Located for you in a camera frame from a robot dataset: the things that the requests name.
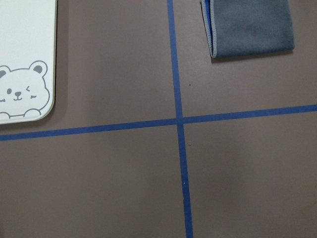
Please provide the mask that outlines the cream bear print tray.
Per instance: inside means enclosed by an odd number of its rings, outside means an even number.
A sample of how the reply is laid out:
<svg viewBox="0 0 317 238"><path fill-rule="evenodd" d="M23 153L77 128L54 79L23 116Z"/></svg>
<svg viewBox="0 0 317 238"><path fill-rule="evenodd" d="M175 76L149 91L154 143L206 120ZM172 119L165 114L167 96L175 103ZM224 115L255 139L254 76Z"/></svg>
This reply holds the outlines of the cream bear print tray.
<svg viewBox="0 0 317 238"><path fill-rule="evenodd" d="M0 2L0 122L43 119L55 101L57 1Z"/></svg>

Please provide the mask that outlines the folded grey cloth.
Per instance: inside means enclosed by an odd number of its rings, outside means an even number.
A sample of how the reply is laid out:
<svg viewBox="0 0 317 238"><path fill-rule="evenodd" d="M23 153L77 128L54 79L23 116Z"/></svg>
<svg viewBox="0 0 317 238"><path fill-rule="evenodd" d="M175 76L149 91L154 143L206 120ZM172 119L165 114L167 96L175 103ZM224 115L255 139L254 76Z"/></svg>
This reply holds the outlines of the folded grey cloth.
<svg viewBox="0 0 317 238"><path fill-rule="evenodd" d="M295 48L286 0L203 0L212 58L288 52Z"/></svg>

